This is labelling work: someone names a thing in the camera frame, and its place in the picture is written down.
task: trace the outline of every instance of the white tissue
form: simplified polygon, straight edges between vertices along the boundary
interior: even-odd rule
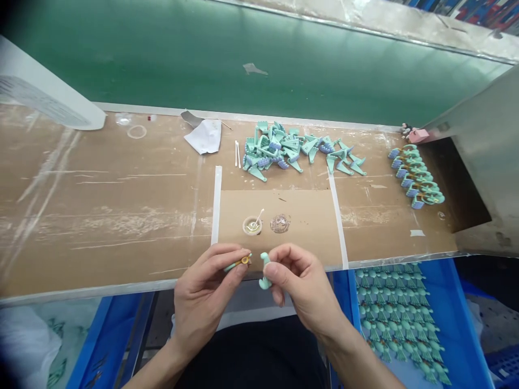
[[[220,149],[222,138],[222,122],[219,120],[204,119],[200,125],[184,139],[198,154],[214,153]]]

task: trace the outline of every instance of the pink object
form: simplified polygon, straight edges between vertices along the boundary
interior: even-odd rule
[[[429,133],[427,132],[427,130],[413,128],[413,130],[408,135],[408,139],[411,143],[418,143],[423,141],[428,136]]]

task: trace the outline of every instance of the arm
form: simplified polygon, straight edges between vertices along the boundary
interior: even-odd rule
[[[274,301],[283,306],[283,290],[290,294],[301,322],[324,346],[346,388],[405,389],[344,316],[313,254],[284,244],[270,251],[269,258],[263,273],[273,283]]]
[[[215,334],[248,267],[240,264],[227,274],[223,269],[249,253],[235,244],[215,244],[186,270],[175,286],[174,335],[124,389],[174,387],[188,363]]]

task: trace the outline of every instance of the blue plastic bin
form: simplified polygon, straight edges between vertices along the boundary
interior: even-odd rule
[[[442,358],[449,369],[449,379],[453,384],[451,388],[492,389],[494,386],[474,331],[454,261],[449,258],[423,262],[420,269],[427,278],[423,283],[431,293],[428,300],[434,310],[432,317],[441,330],[437,336],[445,347]],[[335,272],[333,280],[335,294],[344,314],[360,331],[355,271]],[[333,371],[331,378],[332,388],[341,387]]]
[[[141,298],[136,293],[101,300],[67,389],[114,387]]]
[[[519,389],[519,345],[488,354],[485,358],[488,368],[502,380],[496,382],[496,389],[505,386]]]

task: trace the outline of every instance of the wooden table surface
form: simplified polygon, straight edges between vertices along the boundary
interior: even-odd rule
[[[222,192],[330,190],[321,153],[313,165],[302,155],[303,173],[271,167],[266,183],[236,168],[234,141],[243,147],[253,121],[224,120],[232,131],[222,126],[219,152],[200,156],[183,138],[191,127],[180,117],[149,119],[133,114],[122,126],[108,113],[103,129],[81,132],[0,105],[4,301],[171,287],[210,245],[215,166],[222,166]],[[365,177],[334,174],[350,268],[457,251],[448,207],[412,210],[394,177],[387,154],[404,144],[400,134],[290,122],[283,124],[342,138],[367,158]],[[135,125],[146,128],[141,139],[128,136]]]

